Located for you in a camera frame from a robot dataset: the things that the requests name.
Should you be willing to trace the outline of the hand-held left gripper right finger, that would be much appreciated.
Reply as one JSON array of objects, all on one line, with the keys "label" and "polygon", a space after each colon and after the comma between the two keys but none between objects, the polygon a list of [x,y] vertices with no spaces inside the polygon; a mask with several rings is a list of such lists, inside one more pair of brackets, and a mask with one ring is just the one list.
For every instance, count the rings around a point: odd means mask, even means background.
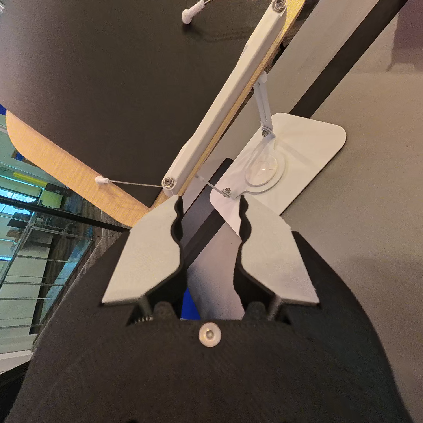
[{"label": "hand-held left gripper right finger", "polygon": [[320,303],[291,227],[252,195],[241,195],[234,289],[243,305]]}]

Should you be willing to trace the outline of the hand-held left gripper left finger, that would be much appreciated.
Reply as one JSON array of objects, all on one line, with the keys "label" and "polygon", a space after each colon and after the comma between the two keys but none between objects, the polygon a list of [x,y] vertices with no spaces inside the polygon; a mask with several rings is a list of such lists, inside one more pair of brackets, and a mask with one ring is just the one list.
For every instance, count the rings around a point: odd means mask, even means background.
[{"label": "hand-held left gripper left finger", "polygon": [[142,217],[129,237],[102,298],[103,304],[174,303],[187,288],[181,245],[183,199],[172,196]]}]

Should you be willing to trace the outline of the blue plastic bin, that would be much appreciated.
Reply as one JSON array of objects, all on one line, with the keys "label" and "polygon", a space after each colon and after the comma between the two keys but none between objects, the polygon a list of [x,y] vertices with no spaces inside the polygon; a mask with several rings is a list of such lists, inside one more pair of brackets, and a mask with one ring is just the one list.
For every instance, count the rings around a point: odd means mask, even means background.
[{"label": "blue plastic bin", "polygon": [[181,320],[201,320],[197,307],[188,288],[186,289],[183,296]]}]

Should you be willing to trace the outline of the wooden book stand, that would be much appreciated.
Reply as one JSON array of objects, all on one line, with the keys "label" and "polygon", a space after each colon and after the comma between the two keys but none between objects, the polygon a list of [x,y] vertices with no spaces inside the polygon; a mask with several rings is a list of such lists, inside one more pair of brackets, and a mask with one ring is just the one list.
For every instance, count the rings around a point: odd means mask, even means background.
[{"label": "wooden book stand", "polygon": [[[196,1],[182,11],[189,25],[212,1]],[[241,56],[192,137],[183,145],[160,184],[124,182],[101,176],[70,153],[37,133],[6,110],[6,127],[14,147],[120,223],[133,226],[172,195],[182,196],[192,180],[206,183],[201,171],[247,95],[254,90],[260,124],[254,135],[234,133],[243,147],[217,181],[211,204],[238,233],[240,196],[252,194],[281,214],[340,151],[345,130],[337,125],[286,113],[272,114],[265,67],[281,44],[304,1],[270,1]]]}]

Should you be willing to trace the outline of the black sheet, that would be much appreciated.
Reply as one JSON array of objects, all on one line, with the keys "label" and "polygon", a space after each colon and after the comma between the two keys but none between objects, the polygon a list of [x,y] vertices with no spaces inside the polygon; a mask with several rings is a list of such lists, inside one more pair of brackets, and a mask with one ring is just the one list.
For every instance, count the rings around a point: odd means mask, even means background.
[{"label": "black sheet", "polygon": [[160,184],[270,1],[5,1],[1,105],[101,176]]}]

